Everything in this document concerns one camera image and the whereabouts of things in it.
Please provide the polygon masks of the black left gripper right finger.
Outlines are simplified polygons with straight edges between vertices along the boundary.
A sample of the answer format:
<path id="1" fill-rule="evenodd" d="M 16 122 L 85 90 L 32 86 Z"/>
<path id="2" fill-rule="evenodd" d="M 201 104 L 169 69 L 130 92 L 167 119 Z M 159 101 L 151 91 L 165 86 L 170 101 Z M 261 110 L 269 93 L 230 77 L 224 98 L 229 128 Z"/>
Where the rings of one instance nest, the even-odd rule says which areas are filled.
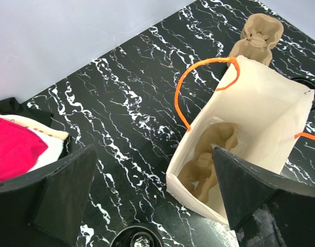
<path id="1" fill-rule="evenodd" d="M 239 246 L 315 246 L 315 187 L 223 149 L 213 161 L 229 227 Z"/>

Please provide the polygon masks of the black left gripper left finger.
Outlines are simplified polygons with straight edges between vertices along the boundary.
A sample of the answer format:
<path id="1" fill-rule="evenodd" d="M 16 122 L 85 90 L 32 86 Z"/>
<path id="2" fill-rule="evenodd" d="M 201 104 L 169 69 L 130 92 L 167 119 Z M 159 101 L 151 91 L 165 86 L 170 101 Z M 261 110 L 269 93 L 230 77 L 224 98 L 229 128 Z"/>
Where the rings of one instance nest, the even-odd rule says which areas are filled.
<path id="1" fill-rule="evenodd" d="M 75 246 L 96 160 L 90 145 L 0 182 L 0 246 Z"/>

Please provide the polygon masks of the brown pulp cup carrier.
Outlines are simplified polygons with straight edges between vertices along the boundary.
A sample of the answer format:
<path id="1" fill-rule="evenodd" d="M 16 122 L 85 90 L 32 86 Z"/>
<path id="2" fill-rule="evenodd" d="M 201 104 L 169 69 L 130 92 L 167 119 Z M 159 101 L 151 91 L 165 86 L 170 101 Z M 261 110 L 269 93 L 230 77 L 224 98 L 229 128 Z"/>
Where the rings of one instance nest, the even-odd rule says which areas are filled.
<path id="1" fill-rule="evenodd" d="M 207 203 L 209 190 L 217 185 L 213 161 L 216 147 L 228 151 L 238 145 L 238 126 L 234 123 L 215 123 L 200 136 L 194 149 L 194 157 L 188 161 L 178 175 L 182 185 L 199 201 Z"/>

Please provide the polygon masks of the black cup stack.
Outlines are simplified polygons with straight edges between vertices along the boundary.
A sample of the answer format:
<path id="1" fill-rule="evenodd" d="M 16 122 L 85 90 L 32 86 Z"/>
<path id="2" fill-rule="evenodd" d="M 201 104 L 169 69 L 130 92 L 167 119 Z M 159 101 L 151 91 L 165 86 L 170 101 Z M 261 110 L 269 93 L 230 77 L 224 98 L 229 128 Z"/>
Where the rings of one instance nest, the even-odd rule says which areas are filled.
<path id="1" fill-rule="evenodd" d="M 310 79 L 304 78 L 304 77 L 294 77 L 294 78 L 291 78 L 291 80 L 295 81 L 297 83 L 300 83 L 302 85 L 305 85 L 308 88 L 314 90 L 314 96 L 315 96 L 315 82 L 313 82 Z"/>
<path id="2" fill-rule="evenodd" d="M 121 230 L 111 241 L 110 247 L 163 247 L 164 243 L 158 230 L 148 223 L 137 223 Z"/>

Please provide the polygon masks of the cream bear paper bag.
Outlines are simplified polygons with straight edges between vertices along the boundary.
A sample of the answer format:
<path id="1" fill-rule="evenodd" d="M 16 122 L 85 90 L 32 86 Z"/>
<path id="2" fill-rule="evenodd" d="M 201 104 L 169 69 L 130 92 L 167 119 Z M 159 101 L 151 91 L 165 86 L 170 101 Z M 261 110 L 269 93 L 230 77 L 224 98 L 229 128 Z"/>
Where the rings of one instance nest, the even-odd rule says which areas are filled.
<path id="1" fill-rule="evenodd" d="M 303 132 L 314 90 L 244 56 L 224 58 L 229 63 L 215 92 L 181 139 L 166 172 L 167 191 L 190 210 L 229 225 L 218 180 L 208 202 L 195 198 L 178 175 L 194 157 L 202 133 L 212 124 L 238 126 L 238 145 L 230 151 L 240 158 L 280 173 Z"/>

